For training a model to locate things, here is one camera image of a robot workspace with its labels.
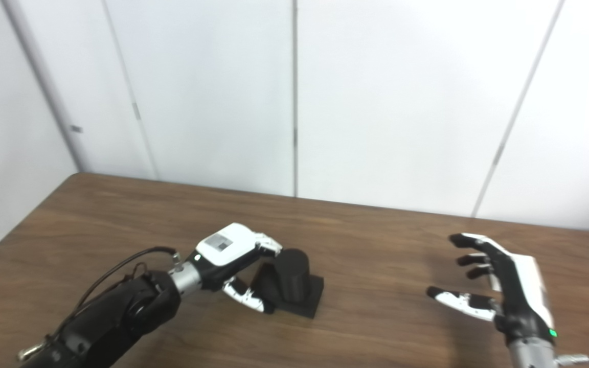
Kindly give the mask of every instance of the wooden table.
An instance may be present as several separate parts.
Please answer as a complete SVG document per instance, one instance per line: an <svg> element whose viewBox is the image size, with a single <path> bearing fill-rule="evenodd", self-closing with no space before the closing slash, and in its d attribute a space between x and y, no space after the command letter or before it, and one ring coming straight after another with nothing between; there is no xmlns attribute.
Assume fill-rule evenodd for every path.
<svg viewBox="0 0 589 368"><path fill-rule="evenodd" d="M488 293L486 280L469 281L454 263L465 251L446 237L465 231L536 256L558 352L589 354L587 232L77 174L0 243L0 366L17 366L16 352L126 256L155 245L189 254L232 222L309 255L325 278L316 318L268 316L199 292L115 366L510 366L492 324L425 296L430 284ZM160 255L149 263L170 266Z"/></svg>

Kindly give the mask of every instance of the black cylindrical object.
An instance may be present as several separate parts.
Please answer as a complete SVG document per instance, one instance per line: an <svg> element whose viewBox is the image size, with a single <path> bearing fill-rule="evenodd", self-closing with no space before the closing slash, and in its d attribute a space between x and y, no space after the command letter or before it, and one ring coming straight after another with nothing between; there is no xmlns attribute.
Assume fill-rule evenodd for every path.
<svg viewBox="0 0 589 368"><path fill-rule="evenodd" d="M302 303L310 294L308 256L299 249L283 250L274 260L281 297L288 303Z"/></svg>

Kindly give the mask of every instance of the wire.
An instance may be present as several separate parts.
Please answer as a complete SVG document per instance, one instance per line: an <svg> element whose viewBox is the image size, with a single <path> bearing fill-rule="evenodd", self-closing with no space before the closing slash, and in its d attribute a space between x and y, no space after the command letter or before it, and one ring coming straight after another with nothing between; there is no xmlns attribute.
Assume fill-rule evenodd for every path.
<svg viewBox="0 0 589 368"><path fill-rule="evenodd" d="M74 307L74 309L72 310L72 312L70 314L67 315L67 317L65 317L65 319L63 319L63 321L58 325L58 328L56 328L56 331L54 331L54 333L52 333L51 335L48 335L47 338L53 338L54 340L58 338L58 335L60 333L60 331L65 327L65 325L67 324L68 321L70 321L73 317L77 316L77 314L79 314L80 312L82 312L83 310L85 310L86 308L88 308L88 306L95 300L97 300L100 296L102 296L103 294L105 294L106 292L115 289L115 287L119 286L120 284L127 282L128 280L132 279L133 277L135 277L135 272L138 270L138 266L140 265L144 265L145 271L147 270L147 264L145 264L144 262L140 262L138 263L134 268L133 268L133 274L131 275L124 275L124 278L122 278L120 281L116 282L115 284L112 284L111 286L109 286L107 289L105 289L104 291L102 291L100 293L100 295L95 296L94 298L90 299L89 301L86 302L86 299L88 298L88 296L90 296L90 294L92 294L92 291L94 291L94 289L96 289L99 285L101 285L101 283L106 280L108 277L110 277L110 275L114 274L115 272L117 272L120 268L128 265L128 263L130 263L131 261L133 261L134 259L137 259L139 257L144 256L145 254L149 254L149 253L156 253L156 252L162 252L162 253L167 253L167 254L171 254L172 256L174 256L175 254L177 254L178 252L176 251L176 249L170 248L170 247L153 247L153 248L149 248L149 249L145 249L143 251L139 251L138 253L134 254L131 257L128 257L127 259L124 259L124 261L119 262L117 264L117 266L111 268L110 270L108 270L105 274L101 275L101 277L99 277L97 279L97 281L95 281L87 290L86 292L81 296L81 298L79 299L79 301L77 302L77 305Z"/></svg>
<svg viewBox="0 0 589 368"><path fill-rule="evenodd" d="M88 290L83 294L83 296L79 299L79 302L77 303L77 305L74 307L75 310L79 309L79 307L86 301L86 299L88 298L88 296L90 294L92 294L92 291L94 291L94 289L96 289L102 282L103 280L107 279L110 275L114 274L115 272L117 272L117 270L119 270L120 268L128 265L128 263L130 263L131 261L133 261L134 259L138 258L138 257L142 257L145 254L149 254L149 253L154 253L154 252L163 252L163 253L167 253L167 254L171 254L174 255L176 254L176 249L173 248L168 248L168 247L153 247L150 249L145 249L143 251L139 251L138 253L134 254L131 257L128 257L127 259L124 259L124 261L119 262L117 264L117 266L111 268L110 270L108 270L108 272L106 272L105 274L101 275L101 277L94 282L94 284L92 284Z"/></svg>

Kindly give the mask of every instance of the white partition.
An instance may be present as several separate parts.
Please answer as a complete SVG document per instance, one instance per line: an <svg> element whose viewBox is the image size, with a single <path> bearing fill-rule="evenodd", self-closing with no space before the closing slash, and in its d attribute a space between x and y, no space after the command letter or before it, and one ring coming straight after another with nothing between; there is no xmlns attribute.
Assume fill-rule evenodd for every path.
<svg viewBox="0 0 589 368"><path fill-rule="evenodd" d="M107 0L162 180L292 195L290 0Z"/></svg>
<svg viewBox="0 0 589 368"><path fill-rule="evenodd" d="M299 194L470 215L556 6L299 0Z"/></svg>
<svg viewBox="0 0 589 368"><path fill-rule="evenodd" d="M84 168L156 179L102 0L8 0L55 86Z"/></svg>
<svg viewBox="0 0 589 368"><path fill-rule="evenodd" d="M0 4L0 240L75 171Z"/></svg>
<svg viewBox="0 0 589 368"><path fill-rule="evenodd" d="M478 216L589 229L589 2L565 3Z"/></svg>

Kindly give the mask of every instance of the black square base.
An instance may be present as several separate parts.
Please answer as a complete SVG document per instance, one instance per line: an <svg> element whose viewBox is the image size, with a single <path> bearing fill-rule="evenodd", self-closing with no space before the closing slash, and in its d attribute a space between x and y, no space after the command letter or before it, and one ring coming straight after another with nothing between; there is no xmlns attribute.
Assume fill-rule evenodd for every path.
<svg viewBox="0 0 589 368"><path fill-rule="evenodd" d="M281 298L279 279L272 263L263 263L252 281L252 290L263 300L272 303L274 307L290 313L308 318L314 318L318 311L318 304L322 298L324 278L310 275L310 294L303 303L288 303Z"/></svg>

